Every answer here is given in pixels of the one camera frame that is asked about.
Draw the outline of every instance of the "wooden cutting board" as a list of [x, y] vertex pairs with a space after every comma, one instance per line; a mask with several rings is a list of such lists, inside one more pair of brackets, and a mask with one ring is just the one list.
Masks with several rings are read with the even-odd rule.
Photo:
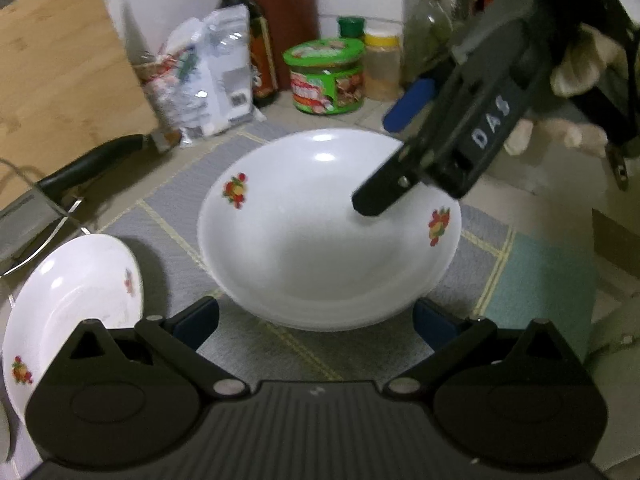
[[[0, 9], [0, 156], [39, 180], [107, 140], [157, 126], [103, 0]], [[0, 164], [0, 209], [26, 190]]]

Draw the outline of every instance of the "plate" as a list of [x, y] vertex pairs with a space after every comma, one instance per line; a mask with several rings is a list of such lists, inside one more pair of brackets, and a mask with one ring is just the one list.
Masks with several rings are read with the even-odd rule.
[[142, 305], [138, 264], [117, 238], [81, 236], [40, 263], [15, 301], [2, 344], [4, 384], [20, 419], [78, 323], [99, 319], [107, 328], [131, 327]]
[[258, 317], [321, 331], [379, 322], [429, 292], [460, 240], [458, 202], [420, 184], [376, 218], [351, 205], [400, 145], [364, 130], [315, 130], [235, 162], [198, 217], [218, 285]]

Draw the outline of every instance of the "bottle label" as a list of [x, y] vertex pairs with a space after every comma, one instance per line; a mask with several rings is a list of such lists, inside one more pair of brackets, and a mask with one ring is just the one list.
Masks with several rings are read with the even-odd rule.
[[333, 115], [357, 110], [362, 104], [362, 68], [326, 74], [291, 72], [291, 91], [298, 110]]
[[269, 27], [263, 17], [251, 20], [251, 69], [255, 97], [267, 97], [278, 89]]

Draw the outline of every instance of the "ribbed black surface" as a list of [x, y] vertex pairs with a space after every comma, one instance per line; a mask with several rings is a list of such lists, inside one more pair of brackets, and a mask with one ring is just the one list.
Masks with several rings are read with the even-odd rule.
[[471, 463], [417, 404], [372, 383], [263, 383], [215, 405], [193, 437], [154, 463], [120, 472], [43, 464], [33, 480], [598, 480], [589, 465], [518, 476]]

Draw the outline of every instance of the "gray placemat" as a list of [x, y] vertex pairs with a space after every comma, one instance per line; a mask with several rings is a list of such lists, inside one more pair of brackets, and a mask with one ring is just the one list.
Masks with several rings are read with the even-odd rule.
[[[219, 328], [200, 353], [248, 383], [266, 379], [386, 381], [431, 354], [412, 328], [410, 310], [349, 332], [283, 328], [248, 314], [224, 296], [200, 259], [196, 223], [209, 188], [240, 156], [287, 134], [268, 122], [247, 125], [137, 202], [105, 232], [121, 238], [140, 262], [148, 313], [171, 316], [204, 294], [219, 297]], [[462, 214], [460, 246], [430, 296], [465, 317], [481, 309], [479, 300], [495, 275], [500, 248], [510, 229], [465, 205]]]

